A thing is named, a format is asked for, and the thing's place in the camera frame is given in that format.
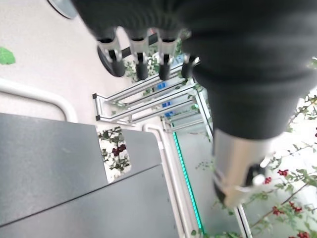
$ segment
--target glass panel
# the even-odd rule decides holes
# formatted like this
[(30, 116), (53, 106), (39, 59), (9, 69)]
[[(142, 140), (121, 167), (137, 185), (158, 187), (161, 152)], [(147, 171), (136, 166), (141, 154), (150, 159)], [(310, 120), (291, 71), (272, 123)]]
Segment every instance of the glass panel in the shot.
[[(194, 108), (175, 112), (176, 115), (186, 113)], [(173, 122), (173, 126), (201, 120), (196, 114)], [(229, 237), (228, 233), (240, 233), (234, 212), (224, 208), (215, 194), (212, 183), (212, 144), (204, 123), (174, 132), (176, 144), (181, 153), (180, 159), (188, 176), (192, 190), (192, 202), (197, 207), (196, 217), (199, 227), (204, 233), (215, 237)]]
[(254, 237), (317, 237), (316, 93), (300, 100), (265, 184), (244, 204)]

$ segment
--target branch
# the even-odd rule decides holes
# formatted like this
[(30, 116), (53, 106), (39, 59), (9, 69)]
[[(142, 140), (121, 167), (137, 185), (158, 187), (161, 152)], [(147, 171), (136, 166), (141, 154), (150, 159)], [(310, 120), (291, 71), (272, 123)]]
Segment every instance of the branch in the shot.
[(293, 123), (294, 119), (300, 114), (300, 113), (303, 113), (308, 107), (310, 107), (312, 104), (314, 104), (315, 102), (317, 102), (317, 99), (313, 99), (311, 100), (311, 103), (307, 106), (303, 106), (300, 110), (298, 110), (298, 112), (296, 112), (292, 118), (290, 119), (289, 123), (288, 124), (291, 124)]
[[(288, 202), (289, 200), (292, 199), (292, 197), (294, 197), (299, 191), (301, 191), (304, 187), (306, 187), (308, 185), (308, 183), (304, 184), (303, 186), (301, 186), (296, 192), (294, 192), (292, 195), (289, 196), (289, 198), (287, 198), (284, 202), (281, 203), (281, 205), (284, 205), (286, 202)], [(270, 215), (273, 212), (273, 209), (270, 210), (268, 213), (266, 213), (265, 215), (263, 215), (257, 222), (255, 222), (253, 225), (250, 226), (250, 228), (255, 227), (256, 225), (258, 225), (265, 217), (267, 217), (268, 215)]]

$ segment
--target green leaf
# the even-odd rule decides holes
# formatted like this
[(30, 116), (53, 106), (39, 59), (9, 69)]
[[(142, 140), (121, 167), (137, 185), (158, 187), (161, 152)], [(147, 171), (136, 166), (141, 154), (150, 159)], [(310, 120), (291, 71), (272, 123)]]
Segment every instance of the green leaf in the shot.
[(287, 180), (293, 180), (294, 176), (288, 175), (288, 176), (286, 176), (285, 178), (286, 178)]
[(296, 170), (297, 172), (299, 172), (299, 173), (301, 173), (301, 174), (305, 174), (305, 173), (307, 173), (307, 171), (306, 170)]
[(309, 223), (308, 222), (304, 222), (304, 224), (305, 224), (305, 227), (310, 231), (311, 230), (311, 226), (309, 225)]
[(293, 146), (295, 147), (296, 150), (299, 150), (297, 145), (293, 144)]
[(4, 47), (0, 47), (0, 64), (15, 63), (14, 55), (11, 51)]
[(286, 187), (285, 192), (287, 192), (287, 191), (293, 192), (293, 191), (294, 191), (294, 186), (291, 185), (291, 184), (289, 184), (289, 185)]
[(104, 131), (103, 138), (106, 139), (106, 140), (109, 139), (109, 132), (107, 130)]
[(317, 187), (317, 181), (316, 181), (316, 180), (309, 179), (307, 183), (308, 183), (309, 185), (311, 185), (311, 186)]
[(277, 217), (277, 218), (275, 218), (277, 221), (279, 221), (279, 222), (284, 222), (284, 219), (282, 218), (282, 217)]
[(274, 185), (274, 187), (277, 187), (277, 188), (284, 188), (284, 184), (282, 184), (282, 183), (278, 183), (278, 184)]

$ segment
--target white floor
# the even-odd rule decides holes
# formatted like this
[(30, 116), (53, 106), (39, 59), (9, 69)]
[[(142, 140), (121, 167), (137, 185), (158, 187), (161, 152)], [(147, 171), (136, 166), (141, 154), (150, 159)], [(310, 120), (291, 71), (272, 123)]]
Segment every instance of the white floor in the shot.
[[(0, 47), (16, 58), (15, 64), (0, 65), (0, 77), (61, 95), (73, 105), (80, 123), (112, 127), (96, 122), (92, 94), (111, 95), (130, 86), (131, 80), (106, 71), (96, 40), (80, 17), (66, 19), (45, 0), (0, 0), (0, 5)], [(127, 47), (122, 29), (118, 36), (121, 48)], [(4, 93), (0, 112), (64, 120), (55, 106)]]

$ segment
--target metal rail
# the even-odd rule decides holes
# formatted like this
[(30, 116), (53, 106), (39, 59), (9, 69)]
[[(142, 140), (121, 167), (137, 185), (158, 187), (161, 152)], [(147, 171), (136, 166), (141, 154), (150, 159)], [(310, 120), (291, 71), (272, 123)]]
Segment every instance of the metal rail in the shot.
[(159, 105), (161, 103), (167, 102), (171, 99), (174, 98), (178, 98), (181, 97), (189, 92), (193, 92), (194, 88), (196, 86), (196, 83), (191, 84), (191, 85), (186, 85), (184, 87), (181, 87), (178, 90), (173, 90), (172, 92), (165, 94), (163, 96), (160, 96), (158, 98), (155, 98), (149, 102), (146, 102), (138, 107), (135, 108), (130, 108), (127, 110), (124, 110), (120, 113), (117, 113), (115, 115), (112, 116), (107, 116), (103, 114), (103, 104), (105, 103), (105, 99), (99, 95), (95, 95), (94, 99), (95, 99), (95, 104), (96, 104), (96, 109), (97, 109), (97, 116), (96, 119), (97, 120), (101, 120), (101, 121), (106, 121), (106, 122), (116, 122), (116, 123), (120, 123), (120, 120), (131, 116), (133, 114), (142, 112), (146, 109), (149, 109), (153, 106)]

